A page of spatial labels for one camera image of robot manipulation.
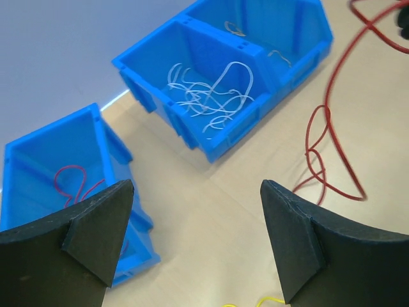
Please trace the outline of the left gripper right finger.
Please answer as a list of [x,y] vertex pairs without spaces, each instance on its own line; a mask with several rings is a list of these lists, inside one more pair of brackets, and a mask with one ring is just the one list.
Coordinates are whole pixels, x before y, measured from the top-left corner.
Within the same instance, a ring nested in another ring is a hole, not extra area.
[[260,195],[286,304],[408,305],[407,235],[347,219],[272,180]]

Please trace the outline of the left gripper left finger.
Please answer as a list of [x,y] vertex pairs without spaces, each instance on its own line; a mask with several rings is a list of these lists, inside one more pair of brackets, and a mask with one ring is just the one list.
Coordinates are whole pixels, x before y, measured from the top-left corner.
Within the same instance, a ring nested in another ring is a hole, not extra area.
[[1,232],[1,306],[101,306],[134,199],[122,180],[71,207]]

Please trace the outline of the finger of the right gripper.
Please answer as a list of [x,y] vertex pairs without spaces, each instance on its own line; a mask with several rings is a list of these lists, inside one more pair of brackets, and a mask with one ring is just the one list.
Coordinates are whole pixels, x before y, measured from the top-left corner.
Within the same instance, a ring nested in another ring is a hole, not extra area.
[[408,31],[408,5],[405,5],[400,9],[396,24],[402,31]]

